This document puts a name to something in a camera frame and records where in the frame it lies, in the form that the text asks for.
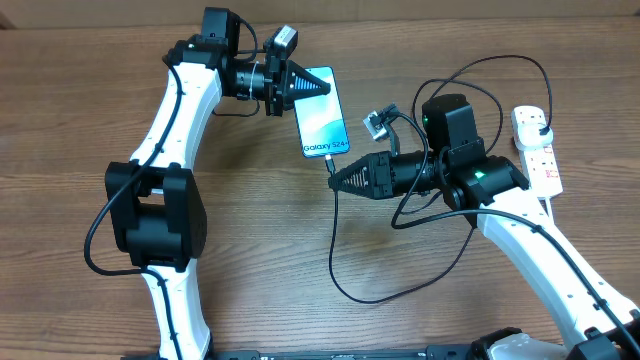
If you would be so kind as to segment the Samsung Galaxy smartphone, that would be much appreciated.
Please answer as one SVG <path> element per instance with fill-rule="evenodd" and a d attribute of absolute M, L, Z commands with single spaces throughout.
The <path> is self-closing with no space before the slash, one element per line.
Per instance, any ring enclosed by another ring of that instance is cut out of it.
<path fill-rule="evenodd" d="M 328 83 L 330 92 L 294 102 L 302 154 L 305 158 L 345 154 L 350 142 L 334 70 L 324 66 L 307 71 Z"/>

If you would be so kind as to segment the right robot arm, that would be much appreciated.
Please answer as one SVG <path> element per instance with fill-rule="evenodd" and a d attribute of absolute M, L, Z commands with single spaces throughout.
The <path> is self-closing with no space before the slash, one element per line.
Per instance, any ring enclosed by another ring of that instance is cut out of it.
<path fill-rule="evenodd" d="M 562 344 L 507 327 L 469 345 L 432 345 L 429 359 L 636 359 L 639 308 L 608 284 L 551 221 L 528 179 L 487 154 L 462 94 L 422 106 L 424 150 L 368 154 L 328 180 L 335 193 L 369 199 L 439 189 L 444 218 L 463 216 L 513 263 L 550 313 Z"/>

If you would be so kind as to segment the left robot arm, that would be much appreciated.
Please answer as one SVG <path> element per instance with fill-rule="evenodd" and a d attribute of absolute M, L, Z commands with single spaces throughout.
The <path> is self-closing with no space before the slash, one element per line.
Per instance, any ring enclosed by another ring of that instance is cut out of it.
<path fill-rule="evenodd" d="M 291 60 L 298 33 L 288 25 L 243 57 L 239 35 L 247 24 L 229 9 L 205 9 L 200 33 L 163 58 L 166 92 L 143 142 L 129 161 L 112 162 L 105 173 L 103 212 L 118 249 L 130 257 L 129 274 L 143 277 L 153 301 L 161 336 L 156 359 L 214 356 L 197 281 L 207 215 L 193 167 L 215 108 L 234 97 L 280 116 L 295 101 L 331 90 Z"/>

